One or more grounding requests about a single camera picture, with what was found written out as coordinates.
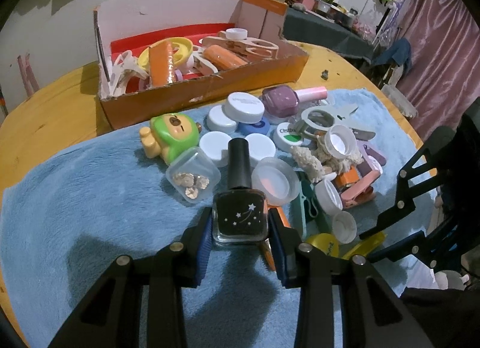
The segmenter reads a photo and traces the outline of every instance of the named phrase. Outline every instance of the green clothespin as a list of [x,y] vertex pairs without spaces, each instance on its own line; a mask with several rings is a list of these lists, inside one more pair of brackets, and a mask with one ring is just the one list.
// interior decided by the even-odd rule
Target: green clothespin
[[304,241],[307,235],[307,225],[315,221],[319,233],[330,233],[325,213],[318,203],[314,186],[305,172],[297,172],[300,180],[300,193],[293,201],[293,227]]

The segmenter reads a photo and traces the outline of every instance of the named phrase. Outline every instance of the black bottle cap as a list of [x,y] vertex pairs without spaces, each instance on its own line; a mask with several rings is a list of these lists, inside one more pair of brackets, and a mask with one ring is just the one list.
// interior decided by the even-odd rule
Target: black bottle cap
[[245,138],[234,138],[229,142],[229,169],[227,188],[251,188],[250,152]]

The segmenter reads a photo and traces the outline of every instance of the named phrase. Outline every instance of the gray tablecloth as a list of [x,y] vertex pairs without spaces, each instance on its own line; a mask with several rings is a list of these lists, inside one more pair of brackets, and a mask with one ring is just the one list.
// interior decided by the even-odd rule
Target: gray tablecloth
[[339,24],[289,8],[283,26],[289,41],[317,44],[344,57],[371,62],[374,47]]

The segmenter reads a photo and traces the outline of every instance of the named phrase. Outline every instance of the blue bottle cap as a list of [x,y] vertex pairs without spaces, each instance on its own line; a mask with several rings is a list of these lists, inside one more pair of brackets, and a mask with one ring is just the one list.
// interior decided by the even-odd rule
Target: blue bottle cap
[[249,135],[253,133],[267,135],[268,131],[270,131],[270,123],[268,120],[263,116],[262,120],[257,123],[248,124],[248,123],[239,123],[238,130],[243,135]]

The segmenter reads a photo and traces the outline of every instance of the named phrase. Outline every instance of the black nail polish bottle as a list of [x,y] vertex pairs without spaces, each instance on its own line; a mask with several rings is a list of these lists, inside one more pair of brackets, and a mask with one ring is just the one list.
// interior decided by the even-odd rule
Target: black nail polish bottle
[[268,236],[265,194],[251,189],[248,141],[229,142],[226,192],[213,199],[213,238],[222,245],[262,242]]

